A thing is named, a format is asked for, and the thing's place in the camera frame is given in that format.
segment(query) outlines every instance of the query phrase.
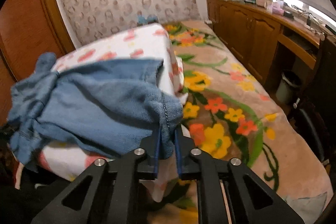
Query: black metal bracket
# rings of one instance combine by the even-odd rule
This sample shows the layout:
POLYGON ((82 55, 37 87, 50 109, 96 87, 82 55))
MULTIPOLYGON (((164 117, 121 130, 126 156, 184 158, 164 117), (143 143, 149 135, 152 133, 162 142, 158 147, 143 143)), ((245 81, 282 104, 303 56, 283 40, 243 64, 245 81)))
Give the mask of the black metal bracket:
MULTIPOLYGON (((304 224, 304 221, 241 160, 217 160, 184 137, 174 135, 182 180, 197 180, 199 224, 304 224)), ((157 176, 160 133, 121 159, 97 159, 32 224, 130 224, 137 222, 139 180, 157 176)))

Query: wooden door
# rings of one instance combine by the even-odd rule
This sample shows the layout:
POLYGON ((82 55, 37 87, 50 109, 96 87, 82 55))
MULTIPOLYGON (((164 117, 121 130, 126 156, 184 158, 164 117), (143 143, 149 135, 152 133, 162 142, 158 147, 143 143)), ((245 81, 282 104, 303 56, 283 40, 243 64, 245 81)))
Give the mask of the wooden door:
POLYGON ((66 53, 75 50, 75 46, 70 38, 68 30, 63 22, 61 13, 58 8, 56 0, 44 0, 44 4, 47 8, 49 18, 51 20, 52 26, 55 33, 62 44, 63 49, 66 53))
POLYGON ((0 56, 0 126, 6 122, 8 111, 12 107, 11 86, 14 84, 15 81, 6 67, 4 60, 0 56))
POLYGON ((264 84, 277 47, 280 23, 253 13, 246 68, 264 84))
POLYGON ((251 12, 248 10, 232 6, 230 20, 229 49, 234 56, 245 65, 248 54, 248 44, 250 40, 250 20, 251 12))
POLYGON ((208 3, 208 18, 212 21, 212 24, 216 24, 217 0, 207 0, 207 3, 208 3))
POLYGON ((230 30, 232 28, 232 5, 221 1, 218 4, 218 24, 214 25, 214 32, 218 38, 227 46, 231 46, 230 30))
POLYGON ((65 54, 44 0, 6 0, 0 10, 0 35, 1 53, 16 80, 34 71, 42 53, 65 54))

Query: blue denim cloth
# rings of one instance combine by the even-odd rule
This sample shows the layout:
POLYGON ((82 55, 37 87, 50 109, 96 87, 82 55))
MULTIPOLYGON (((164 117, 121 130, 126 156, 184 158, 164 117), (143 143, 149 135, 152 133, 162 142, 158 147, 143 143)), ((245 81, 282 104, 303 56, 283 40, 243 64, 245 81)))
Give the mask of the blue denim cloth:
POLYGON ((50 71, 55 60, 41 55, 35 73, 11 89, 8 122, 21 125, 10 146, 20 162, 33 169, 33 155, 51 140, 118 157, 159 128, 162 156, 172 154, 182 105, 157 87, 162 61, 114 59, 59 74, 50 71))

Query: wooden desk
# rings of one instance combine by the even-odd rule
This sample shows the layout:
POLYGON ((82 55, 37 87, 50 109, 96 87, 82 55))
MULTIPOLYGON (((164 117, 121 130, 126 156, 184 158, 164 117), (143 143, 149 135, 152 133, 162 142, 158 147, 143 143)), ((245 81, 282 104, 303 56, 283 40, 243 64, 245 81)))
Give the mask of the wooden desk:
POLYGON ((281 71, 291 69, 296 57, 314 68, 320 38, 300 22, 253 4, 207 3, 216 35, 266 89, 278 86, 281 71))

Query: bed sheet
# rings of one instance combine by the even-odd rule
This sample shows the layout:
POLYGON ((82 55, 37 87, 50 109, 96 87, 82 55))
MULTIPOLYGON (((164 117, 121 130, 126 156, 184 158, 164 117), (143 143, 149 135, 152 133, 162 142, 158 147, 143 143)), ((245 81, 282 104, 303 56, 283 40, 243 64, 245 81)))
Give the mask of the bed sheet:
MULTIPOLYGON (((112 58, 155 58, 163 60, 163 70, 158 87, 165 93, 174 95, 182 88, 183 70, 181 59, 177 58, 166 30, 159 24, 151 24, 120 32, 108 38, 71 52, 57 60, 52 70, 62 72, 74 66, 112 58)), ((52 141, 38 156, 39 164, 56 175, 73 181, 94 160, 102 156, 84 151, 74 144, 52 141)), ((160 175, 155 182, 144 182, 154 200, 162 199, 167 180, 176 174, 165 172, 174 162, 162 160, 160 175)))
MULTIPOLYGON (((202 21, 166 29, 183 59, 184 131, 214 158, 240 158, 306 224, 314 223, 333 195, 330 179, 282 109, 202 21)), ((173 183, 169 202, 149 213, 149 223, 197 223, 196 183, 173 183)))

